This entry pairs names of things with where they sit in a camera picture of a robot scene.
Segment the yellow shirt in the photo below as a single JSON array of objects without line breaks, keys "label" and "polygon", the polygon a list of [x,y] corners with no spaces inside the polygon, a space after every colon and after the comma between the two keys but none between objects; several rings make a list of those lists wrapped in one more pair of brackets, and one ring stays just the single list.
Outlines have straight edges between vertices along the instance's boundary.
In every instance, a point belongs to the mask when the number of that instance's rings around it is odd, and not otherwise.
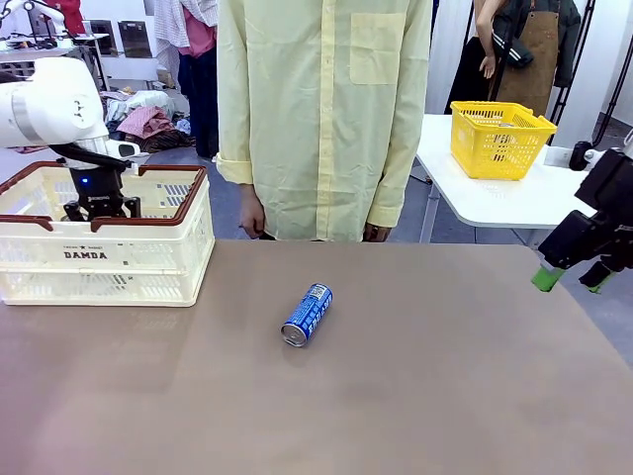
[{"label": "yellow shirt", "polygon": [[278,239],[392,228],[419,144],[432,0],[223,0],[218,170]]}]

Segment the white plastic basket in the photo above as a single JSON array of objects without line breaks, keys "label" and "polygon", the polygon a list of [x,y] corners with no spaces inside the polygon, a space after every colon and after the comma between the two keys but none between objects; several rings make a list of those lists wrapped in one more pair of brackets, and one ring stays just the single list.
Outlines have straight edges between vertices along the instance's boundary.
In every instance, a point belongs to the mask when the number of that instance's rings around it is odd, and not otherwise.
[{"label": "white plastic basket", "polygon": [[0,185],[0,290],[8,305],[190,307],[215,238],[202,166],[123,175],[141,219],[63,222],[70,173],[37,162]]}]

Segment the shirt pocket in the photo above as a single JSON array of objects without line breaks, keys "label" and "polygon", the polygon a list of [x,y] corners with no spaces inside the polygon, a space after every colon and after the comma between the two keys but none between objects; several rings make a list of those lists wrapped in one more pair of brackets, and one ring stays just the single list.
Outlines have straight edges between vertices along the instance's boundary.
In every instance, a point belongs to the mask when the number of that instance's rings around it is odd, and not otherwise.
[{"label": "shirt pocket", "polygon": [[403,45],[404,13],[352,14],[350,80],[354,84],[396,84]]}]

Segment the pink cloth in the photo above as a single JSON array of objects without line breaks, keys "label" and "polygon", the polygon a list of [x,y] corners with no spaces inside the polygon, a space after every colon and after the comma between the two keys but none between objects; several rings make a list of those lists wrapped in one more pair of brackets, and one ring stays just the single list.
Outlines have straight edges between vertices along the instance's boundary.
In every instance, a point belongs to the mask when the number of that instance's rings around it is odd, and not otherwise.
[{"label": "pink cloth", "polygon": [[216,28],[208,27],[199,21],[185,7],[182,7],[182,9],[185,11],[185,25],[187,26],[189,47],[181,47],[178,51],[181,54],[200,57],[205,52],[216,47]]},{"label": "pink cloth", "polygon": [[149,139],[163,131],[173,131],[165,112],[160,107],[139,107],[121,122],[117,131],[132,134],[141,139]]}]

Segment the human hand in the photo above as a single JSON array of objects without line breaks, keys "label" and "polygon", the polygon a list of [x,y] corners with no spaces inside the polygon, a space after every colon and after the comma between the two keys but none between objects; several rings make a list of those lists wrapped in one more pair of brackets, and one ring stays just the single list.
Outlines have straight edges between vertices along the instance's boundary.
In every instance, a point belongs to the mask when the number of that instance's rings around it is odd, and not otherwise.
[{"label": "human hand", "polygon": [[495,75],[497,69],[497,58],[493,54],[492,56],[486,56],[482,61],[482,65],[479,70],[484,73],[486,79],[491,79]]},{"label": "human hand", "polygon": [[264,234],[266,216],[264,207],[255,194],[253,185],[241,185],[241,211],[239,226],[244,229],[251,239],[257,239]]},{"label": "human hand", "polygon": [[391,233],[391,228],[383,228],[367,223],[365,225],[365,233],[363,234],[364,242],[385,242]]}]

